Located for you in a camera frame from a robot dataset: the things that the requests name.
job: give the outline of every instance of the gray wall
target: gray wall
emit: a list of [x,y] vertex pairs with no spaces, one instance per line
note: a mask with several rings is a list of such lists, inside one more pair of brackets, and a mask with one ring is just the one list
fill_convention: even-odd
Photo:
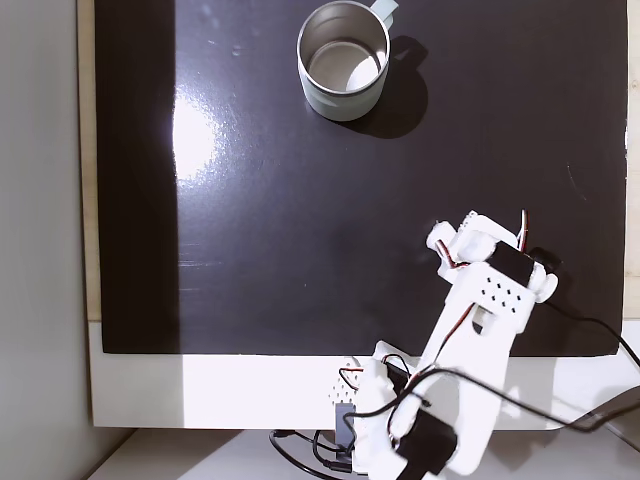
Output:
[[[318,467],[310,445],[294,437],[283,446]],[[495,433],[478,470],[448,480],[637,480],[640,453],[611,432]],[[259,430],[139,430],[91,480],[309,480]]]
[[0,0],[0,478],[81,478],[90,426],[74,0]]

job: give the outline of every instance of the red wire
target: red wire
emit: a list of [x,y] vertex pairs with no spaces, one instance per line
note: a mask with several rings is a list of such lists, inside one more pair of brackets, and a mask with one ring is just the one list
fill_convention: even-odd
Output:
[[440,250],[440,256],[445,255],[445,257],[447,258],[447,262],[449,263],[449,267],[451,268],[459,268],[459,267],[466,267],[467,265],[469,265],[469,263],[467,262],[460,262],[460,263],[456,263],[453,261],[453,258],[451,258],[451,254],[449,253],[449,249],[445,246],[444,242],[442,240],[437,240],[436,241],[436,245],[438,247],[438,249]]

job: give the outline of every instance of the black cable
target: black cable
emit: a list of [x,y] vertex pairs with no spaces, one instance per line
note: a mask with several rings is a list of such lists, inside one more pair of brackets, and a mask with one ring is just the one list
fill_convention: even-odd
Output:
[[320,452],[318,452],[318,445],[320,445],[318,443],[318,438],[320,438],[320,430],[316,430],[316,433],[313,435],[313,441],[311,442],[313,456],[316,457],[316,460],[318,460],[324,467],[329,468],[329,460],[324,458],[320,455]]
[[542,417],[546,420],[549,420],[551,422],[557,423],[559,425],[562,425],[563,427],[567,427],[570,430],[574,430],[577,432],[581,432],[581,433],[591,433],[594,432],[595,430],[597,430],[598,428],[600,428],[602,425],[604,425],[607,422],[610,422],[611,420],[618,418],[626,413],[631,412],[632,410],[635,410],[637,408],[640,408],[640,402],[637,402],[635,404],[632,404],[630,406],[627,407],[623,407],[617,410],[614,410],[613,412],[609,413],[608,415],[604,415],[602,417],[600,417],[598,420],[594,421],[591,425],[588,426],[582,426],[579,424],[575,424],[573,422],[566,422],[561,418],[555,417],[553,415],[550,415],[546,412],[543,412],[542,410],[539,410],[536,407],[533,407],[531,405],[528,405],[524,402],[520,402],[519,400],[516,400],[515,398],[510,397],[509,395],[507,395],[504,392],[501,392],[500,390],[492,387],[491,385],[487,385],[484,382],[481,382],[480,380],[473,378],[465,373],[462,372],[458,372],[456,370],[449,370],[446,368],[433,368],[431,370],[427,370],[427,371],[422,371],[419,374],[417,374],[415,377],[413,377],[413,379],[409,382],[409,385],[407,386],[407,388],[405,388],[402,392],[400,392],[400,394],[394,398],[392,401],[390,401],[389,403],[387,403],[386,405],[378,408],[377,410],[374,410],[372,412],[362,412],[362,413],[357,413],[357,412],[347,412],[342,416],[342,421],[345,423],[345,425],[347,426],[347,428],[349,429],[349,431],[351,431],[351,433],[354,436],[354,440],[352,440],[352,442],[349,444],[349,446],[347,447],[347,453],[351,453],[351,451],[353,450],[353,446],[355,445],[355,429],[353,428],[353,426],[347,421],[348,418],[371,418],[371,417],[375,417],[377,415],[380,415],[384,412],[386,412],[387,410],[389,410],[390,408],[393,408],[397,405],[400,405],[400,403],[407,398],[409,395],[411,395],[411,392],[413,392],[413,390],[416,388],[416,386],[422,382],[423,380],[429,378],[431,375],[436,375],[436,374],[440,374],[440,373],[444,373],[447,375],[453,375],[459,378],[462,378],[463,380],[466,380],[468,382],[473,383],[474,385],[477,385],[478,387],[481,387],[491,393],[493,393],[494,395],[500,397],[502,400],[511,403],[513,405],[516,405],[517,407],[520,407],[521,409],[532,413],[534,415],[537,415],[539,417]]
[[[303,439],[305,442],[309,442],[309,443],[313,443],[313,439],[307,437],[306,435],[293,430],[293,435],[300,437],[301,439]],[[334,453],[340,453],[340,452],[344,452],[344,448],[340,448],[340,447],[330,447],[329,445],[325,445],[324,443],[320,443],[318,442],[318,447],[320,448],[324,448],[325,450],[328,450],[330,452],[334,452]]]
[[334,462],[320,455],[320,452],[318,452],[319,438],[320,438],[320,430],[316,430],[316,433],[313,435],[313,442],[312,442],[313,456],[316,457],[316,460],[318,460],[323,467],[333,470],[334,472],[351,473],[352,471],[351,461],[349,462],[335,461]]
[[277,434],[278,434],[278,430],[272,430],[271,433],[269,434],[269,441],[271,442],[271,445],[273,445],[273,448],[275,448],[278,451],[278,453],[282,455],[284,459],[287,460],[294,467],[299,468],[300,470],[302,470],[305,473],[308,473],[309,475],[313,475],[314,477],[321,478],[322,480],[343,480],[341,478],[333,477],[331,475],[327,475],[326,473],[314,470],[313,468],[308,467],[307,465],[302,463],[300,460],[297,460],[296,458],[291,456],[284,448],[282,448],[282,446],[276,440]]
[[338,369],[338,375],[340,375],[340,378],[342,378],[342,380],[344,381],[344,383],[346,383],[346,384],[347,384],[347,386],[348,386],[351,390],[353,390],[353,391],[357,392],[357,391],[358,391],[358,387],[356,387],[355,385],[353,385],[353,384],[349,381],[349,379],[348,379],[348,378],[346,377],[346,375],[343,373],[343,372],[345,372],[345,371],[349,372],[349,371],[351,371],[351,370],[346,369],[346,368],[340,368],[340,369]]
[[402,362],[402,365],[404,366],[404,371],[407,372],[407,376],[411,376],[411,372],[409,371],[409,367],[407,365],[407,362],[404,361],[404,358],[402,358],[401,355],[398,355],[397,353],[390,353],[388,355],[384,356],[384,363],[387,363],[387,360],[390,359],[391,357],[397,358]]
[[638,355],[636,355],[636,352],[634,352],[631,346],[627,343],[627,341],[624,338],[622,338],[622,335],[618,334],[618,332],[616,332],[613,328],[611,328],[609,325],[604,323],[602,320],[598,320],[597,318],[581,317],[579,315],[573,315],[567,312],[566,310],[564,310],[563,308],[557,306],[555,303],[552,303],[549,301],[544,302],[543,305],[548,306],[552,310],[555,310],[559,314],[564,315],[565,317],[570,318],[571,320],[576,320],[578,322],[596,323],[601,327],[605,328],[611,335],[613,335],[618,340],[618,342],[620,342],[620,344],[624,347],[624,349],[627,351],[627,353],[635,362],[635,364],[638,367],[640,367],[640,358],[638,358]]

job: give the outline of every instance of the white wall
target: white wall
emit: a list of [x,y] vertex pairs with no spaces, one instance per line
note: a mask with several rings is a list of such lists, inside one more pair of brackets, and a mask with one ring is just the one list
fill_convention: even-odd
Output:
[[74,0],[0,0],[0,478],[79,479],[90,426]]

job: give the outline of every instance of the wooden board edge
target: wooden board edge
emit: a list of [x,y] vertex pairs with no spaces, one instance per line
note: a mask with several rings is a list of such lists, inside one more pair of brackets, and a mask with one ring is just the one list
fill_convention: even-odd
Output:
[[78,0],[78,103],[87,320],[100,322],[94,0]]

